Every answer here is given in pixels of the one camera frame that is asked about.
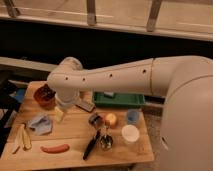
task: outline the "toy sausage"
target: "toy sausage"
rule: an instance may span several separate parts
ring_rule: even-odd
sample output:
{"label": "toy sausage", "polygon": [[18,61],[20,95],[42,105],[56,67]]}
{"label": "toy sausage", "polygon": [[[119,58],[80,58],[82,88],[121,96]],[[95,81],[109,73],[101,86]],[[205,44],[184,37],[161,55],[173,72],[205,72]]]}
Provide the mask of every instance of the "toy sausage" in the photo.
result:
{"label": "toy sausage", "polygon": [[63,153],[69,150],[70,146],[68,144],[63,144],[55,147],[40,147],[45,153]]}

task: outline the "green plastic bin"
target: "green plastic bin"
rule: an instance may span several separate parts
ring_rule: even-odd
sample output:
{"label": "green plastic bin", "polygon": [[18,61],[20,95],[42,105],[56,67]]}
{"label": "green plastic bin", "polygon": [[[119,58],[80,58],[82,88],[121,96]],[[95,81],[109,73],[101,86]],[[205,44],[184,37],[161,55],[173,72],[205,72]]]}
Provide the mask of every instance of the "green plastic bin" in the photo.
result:
{"label": "green plastic bin", "polygon": [[144,95],[129,93],[115,93],[111,98],[103,92],[93,92],[92,101],[96,107],[140,108],[145,104]]}

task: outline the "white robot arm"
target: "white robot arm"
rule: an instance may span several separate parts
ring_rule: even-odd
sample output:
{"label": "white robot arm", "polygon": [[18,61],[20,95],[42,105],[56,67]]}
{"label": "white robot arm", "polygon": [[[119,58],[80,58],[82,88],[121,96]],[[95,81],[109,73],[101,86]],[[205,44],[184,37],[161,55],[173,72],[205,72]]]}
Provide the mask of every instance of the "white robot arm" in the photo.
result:
{"label": "white robot arm", "polygon": [[164,96],[160,170],[213,170],[212,60],[166,57],[84,70],[77,59],[68,57],[47,81],[66,107],[75,104],[79,91]]}

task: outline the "brown bowl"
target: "brown bowl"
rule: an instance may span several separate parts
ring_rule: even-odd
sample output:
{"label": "brown bowl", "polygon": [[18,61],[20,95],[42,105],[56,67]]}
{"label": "brown bowl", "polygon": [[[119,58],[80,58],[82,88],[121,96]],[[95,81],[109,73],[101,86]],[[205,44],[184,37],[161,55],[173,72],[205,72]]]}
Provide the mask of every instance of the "brown bowl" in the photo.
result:
{"label": "brown bowl", "polygon": [[38,88],[33,97],[45,109],[51,109],[55,106],[55,92],[47,84]]}

